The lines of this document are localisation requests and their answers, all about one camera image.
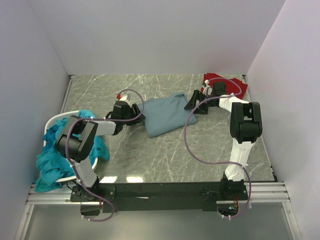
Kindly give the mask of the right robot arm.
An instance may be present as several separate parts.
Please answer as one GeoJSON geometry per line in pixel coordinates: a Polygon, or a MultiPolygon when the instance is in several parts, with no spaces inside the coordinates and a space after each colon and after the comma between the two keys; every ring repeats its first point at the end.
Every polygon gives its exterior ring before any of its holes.
{"type": "Polygon", "coordinates": [[[240,194],[245,190],[246,166],[251,149],[263,132],[260,104],[238,98],[242,88],[228,78],[205,80],[202,87],[202,91],[193,91],[184,109],[191,110],[192,114],[207,114],[210,107],[230,112],[232,149],[220,181],[219,193],[223,197],[240,194]]]}

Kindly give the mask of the grey-blue t shirt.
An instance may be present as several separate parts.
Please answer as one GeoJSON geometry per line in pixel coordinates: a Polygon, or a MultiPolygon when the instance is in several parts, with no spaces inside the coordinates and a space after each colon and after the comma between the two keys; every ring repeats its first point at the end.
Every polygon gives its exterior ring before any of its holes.
{"type": "Polygon", "coordinates": [[[145,116],[144,126],[150,138],[168,133],[185,123],[197,123],[196,116],[185,110],[187,97],[184,93],[174,93],[165,98],[152,98],[138,105],[145,116]]]}

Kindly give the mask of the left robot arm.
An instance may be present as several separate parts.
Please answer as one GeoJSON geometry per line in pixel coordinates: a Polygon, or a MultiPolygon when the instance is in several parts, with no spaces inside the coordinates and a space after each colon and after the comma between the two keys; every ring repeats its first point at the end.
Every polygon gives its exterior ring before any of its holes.
{"type": "Polygon", "coordinates": [[[90,152],[95,137],[115,136],[125,125],[132,126],[146,118],[143,109],[129,100],[117,100],[103,118],[79,117],[72,115],[55,141],[55,150],[68,161],[76,177],[76,184],[85,193],[102,200],[99,178],[95,174],[90,152]]]}

